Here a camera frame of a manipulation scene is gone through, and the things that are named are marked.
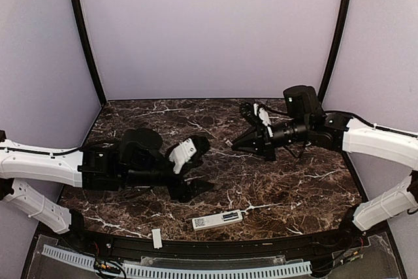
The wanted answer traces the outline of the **white remote control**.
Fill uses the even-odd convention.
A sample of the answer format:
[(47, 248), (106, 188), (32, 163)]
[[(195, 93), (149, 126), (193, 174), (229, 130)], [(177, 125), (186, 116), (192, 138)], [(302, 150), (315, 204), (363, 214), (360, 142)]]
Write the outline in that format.
[[(239, 215), (239, 218), (236, 220), (230, 220), (230, 221), (223, 221), (222, 216), (226, 214), (232, 214), (237, 213)], [(212, 214), (209, 216), (202, 216), (198, 218), (192, 219), (192, 225), (193, 229), (195, 231), (205, 230), (205, 229), (211, 229), (216, 227), (223, 227), (226, 225), (230, 225), (233, 223), (238, 223), (243, 220), (242, 213), (240, 210), (233, 210), (230, 212), (223, 212), (220, 214)]]

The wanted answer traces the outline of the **white battery cover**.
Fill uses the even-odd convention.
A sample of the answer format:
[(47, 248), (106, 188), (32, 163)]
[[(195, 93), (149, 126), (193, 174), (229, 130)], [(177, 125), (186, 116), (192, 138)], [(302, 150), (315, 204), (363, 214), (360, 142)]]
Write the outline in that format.
[(160, 228), (152, 229), (153, 248), (159, 250), (163, 247)]

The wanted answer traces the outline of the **blue battery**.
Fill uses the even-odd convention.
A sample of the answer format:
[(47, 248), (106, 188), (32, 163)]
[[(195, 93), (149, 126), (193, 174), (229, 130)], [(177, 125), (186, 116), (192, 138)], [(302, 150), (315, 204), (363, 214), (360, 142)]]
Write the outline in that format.
[(223, 218), (223, 221), (236, 220), (239, 218), (239, 215), (237, 213), (226, 214), (226, 215), (223, 215), (222, 218)]

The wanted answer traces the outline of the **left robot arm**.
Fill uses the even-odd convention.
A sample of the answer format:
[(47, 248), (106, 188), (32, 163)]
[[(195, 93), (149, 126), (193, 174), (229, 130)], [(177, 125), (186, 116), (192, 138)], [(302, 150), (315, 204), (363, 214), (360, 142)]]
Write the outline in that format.
[(129, 187), (164, 186), (170, 198), (188, 203), (211, 190), (214, 184), (184, 176), (200, 167), (210, 149), (206, 137), (191, 135), (171, 146), (165, 154), (161, 135), (148, 128), (130, 129), (115, 142), (96, 142), (80, 148), (59, 150), (26, 146), (1, 133), (1, 200), (12, 203), (54, 233), (66, 233), (78, 250), (92, 245), (77, 210), (59, 206), (32, 188), (29, 179), (56, 182), (91, 191), (119, 191)]

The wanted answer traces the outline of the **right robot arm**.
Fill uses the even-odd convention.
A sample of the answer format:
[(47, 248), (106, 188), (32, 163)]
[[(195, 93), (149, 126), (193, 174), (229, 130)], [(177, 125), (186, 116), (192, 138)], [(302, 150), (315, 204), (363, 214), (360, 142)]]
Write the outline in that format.
[(346, 249), (359, 234), (402, 212), (417, 212), (417, 134), (370, 123), (358, 115), (325, 111), (311, 86), (283, 92), (289, 120), (272, 124), (268, 108), (244, 103), (240, 113), (251, 127), (234, 139), (234, 151), (274, 161), (277, 148), (302, 142), (335, 152), (359, 153), (405, 165), (411, 173), (374, 199), (351, 207), (333, 235), (333, 243)]

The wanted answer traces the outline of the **black front rail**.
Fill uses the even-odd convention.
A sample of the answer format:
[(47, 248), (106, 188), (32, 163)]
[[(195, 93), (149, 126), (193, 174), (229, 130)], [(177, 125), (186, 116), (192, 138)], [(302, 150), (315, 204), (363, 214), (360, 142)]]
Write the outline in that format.
[(156, 249), (153, 241), (145, 238), (123, 237), (86, 231), (86, 250), (93, 251), (92, 243), (99, 247), (101, 257), (140, 260), (141, 257), (166, 257), (184, 259), (243, 259), (283, 255), (287, 259), (319, 259), (343, 250), (345, 246), (324, 247), (318, 243), (329, 243), (339, 235), (338, 230), (323, 231), (310, 235), (270, 238), (266, 240), (185, 242), (163, 240), (163, 247)]

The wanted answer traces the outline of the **right black frame post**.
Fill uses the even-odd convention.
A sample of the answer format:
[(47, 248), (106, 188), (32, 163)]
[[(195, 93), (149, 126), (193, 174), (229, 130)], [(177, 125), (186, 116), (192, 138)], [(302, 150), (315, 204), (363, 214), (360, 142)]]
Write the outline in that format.
[(340, 0), (340, 6), (338, 10), (338, 15), (336, 19), (336, 25), (334, 28), (334, 35), (332, 37), (332, 42), (329, 50), (329, 56), (327, 58), (327, 63), (325, 65), (323, 77), (318, 91), (318, 99), (321, 104), (325, 100), (328, 88), (330, 86), (330, 81), (332, 74), (336, 65), (336, 60), (338, 57), (338, 52), (342, 42), (342, 37), (344, 34), (344, 29), (346, 25), (347, 14), (349, 11), (350, 0)]

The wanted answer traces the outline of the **black frame post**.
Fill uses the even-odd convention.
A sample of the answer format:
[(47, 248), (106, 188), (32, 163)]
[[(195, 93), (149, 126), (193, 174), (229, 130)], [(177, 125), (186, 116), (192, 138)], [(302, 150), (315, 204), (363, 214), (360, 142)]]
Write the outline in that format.
[(342, 37), (344, 34), (344, 29), (346, 25), (347, 14), (349, 11), (350, 0), (340, 0), (340, 6), (338, 10), (338, 15), (336, 19), (336, 25), (334, 28), (334, 35), (332, 37), (332, 42), (329, 50), (329, 56), (327, 58), (327, 63), (325, 65), (323, 77), (318, 91), (318, 99), (321, 104), (325, 100), (328, 88), (330, 86), (330, 81), (332, 74), (336, 65), (336, 60), (338, 57), (338, 52), (342, 42)]
[(107, 99), (105, 96), (103, 85), (101, 83), (101, 79), (99, 78), (99, 72), (97, 70), (97, 66), (95, 63), (94, 56), (93, 56), (93, 50), (89, 41), (89, 35), (88, 35), (87, 27), (86, 27), (86, 22), (84, 19), (84, 12), (82, 9), (81, 0), (71, 0), (71, 5), (72, 5), (72, 11), (74, 15), (74, 20), (76, 22), (78, 36), (79, 36), (80, 43), (82, 45), (82, 50), (84, 53), (84, 58), (88, 66), (89, 75), (93, 83), (93, 87), (94, 87), (96, 96), (99, 100), (100, 106), (103, 107), (106, 105)]

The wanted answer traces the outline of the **left black frame post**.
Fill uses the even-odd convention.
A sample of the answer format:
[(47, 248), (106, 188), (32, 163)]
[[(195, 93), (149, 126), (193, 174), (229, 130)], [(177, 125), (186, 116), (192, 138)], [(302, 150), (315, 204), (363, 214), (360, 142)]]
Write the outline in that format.
[(76, 22), (78, 36), (79, 36), (80, 43), (82, 45), (82, 50), (84, 53), (84, 58), (88, 66), (89, 75), (93, 83), (93, 87), (94, 87), (96, 96), (99, 100), (100, 106), (103, 107), (106, 105), (107, 99), (105, 96), (103, 85), (101, 83), (101, 79), (99, 78), (99, 72), (97, 70), (97, 66), (95, 63), (94, 56), (93, 56), (93, 50), (89, 41), (89, 35), (88, 35), (87, 27), (86, 27), (86, 22), (84, 19), (84, 12), (82, 9), (81, 0), (71, 0), (71, 5), (72, 5), (72, 11), (74, 15), (74, 20)]

